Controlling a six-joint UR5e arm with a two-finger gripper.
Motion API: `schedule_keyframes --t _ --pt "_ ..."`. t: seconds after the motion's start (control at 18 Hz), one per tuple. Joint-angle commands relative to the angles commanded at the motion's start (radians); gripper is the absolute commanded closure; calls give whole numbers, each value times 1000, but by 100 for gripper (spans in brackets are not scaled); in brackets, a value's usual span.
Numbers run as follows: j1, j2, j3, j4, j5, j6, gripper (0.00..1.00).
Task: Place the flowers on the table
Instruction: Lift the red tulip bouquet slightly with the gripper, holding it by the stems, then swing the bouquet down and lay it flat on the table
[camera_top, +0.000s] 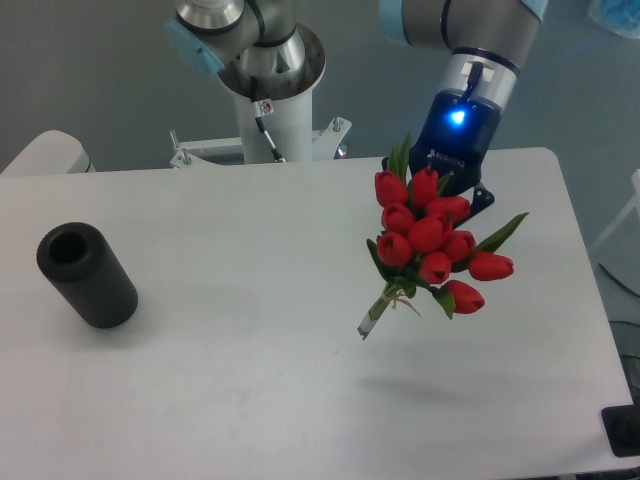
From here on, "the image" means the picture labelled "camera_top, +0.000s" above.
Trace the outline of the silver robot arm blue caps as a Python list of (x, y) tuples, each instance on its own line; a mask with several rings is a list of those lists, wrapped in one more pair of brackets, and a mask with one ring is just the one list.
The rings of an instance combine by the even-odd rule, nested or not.
[(291, 1), (179, 1), (166, 36), (182, 61), (233, 96), (239, 148), (248, 164), (326, 159), (349, 129), (335, 119), (312, 130), (312, 93), (327, 57), (376, 48), (443, 49), (449, 61), (425, 123), (407, 150), (412, 172), (431, 167), (444, 194), (472, 195), (478, 214), (494, 203), (482, 163), (541, 27), (543, 1), (380, 1), (360, 27), (335, 39), (304, 25)]

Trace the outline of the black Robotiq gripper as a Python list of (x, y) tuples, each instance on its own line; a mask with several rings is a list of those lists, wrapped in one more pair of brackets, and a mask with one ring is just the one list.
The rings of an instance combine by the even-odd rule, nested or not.
[[(453, 92), (438, 93), (416, 143), (409, 153), (409, 168), (415, 174), (427, 167), (439, 176), (450, 174), (442, 194), (459, 195), (474, 187), (464, 224), (495, 202), (495, 195), (480, 182), (481, 165), (501, 120), (501, 111), (491, 104), (465, 99)], [(389, 169), (389, 157), (382, 170)]]

